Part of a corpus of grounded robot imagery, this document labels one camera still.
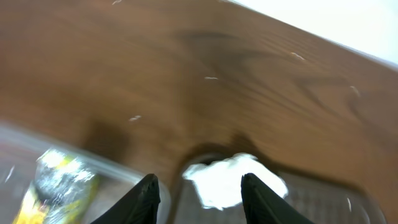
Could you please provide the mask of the white tissue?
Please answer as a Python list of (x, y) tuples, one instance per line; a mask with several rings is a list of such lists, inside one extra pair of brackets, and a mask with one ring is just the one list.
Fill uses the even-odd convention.
[(192, 182), (202, 208), (222, 211), (242, 203), (241, 177), (248, 173), (255, 174), (281, 198), (289, 194), (284, 180), (262, 165), (256, 156), (247, 153), (209, 165), (192, 164), (182, 177)]

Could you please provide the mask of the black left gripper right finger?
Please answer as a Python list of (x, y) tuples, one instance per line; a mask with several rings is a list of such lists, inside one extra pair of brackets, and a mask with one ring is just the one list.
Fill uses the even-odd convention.
[(242, 176), (241, 196), (247, 224), (313, 224), (253, 173)]

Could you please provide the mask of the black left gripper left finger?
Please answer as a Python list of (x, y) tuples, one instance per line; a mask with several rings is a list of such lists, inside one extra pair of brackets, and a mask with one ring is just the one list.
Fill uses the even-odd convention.
[(158, 178), (147, 174), (91, 224), (156, 224), (160, 202)]

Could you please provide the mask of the yellow snack wrapper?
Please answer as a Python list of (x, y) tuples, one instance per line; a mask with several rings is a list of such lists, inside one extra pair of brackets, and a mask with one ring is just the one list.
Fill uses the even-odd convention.
[(37, 159), (34, 179), (13, 224), (75, 224), (95, 197), (98, 176), (80, 157), (49, 149)]

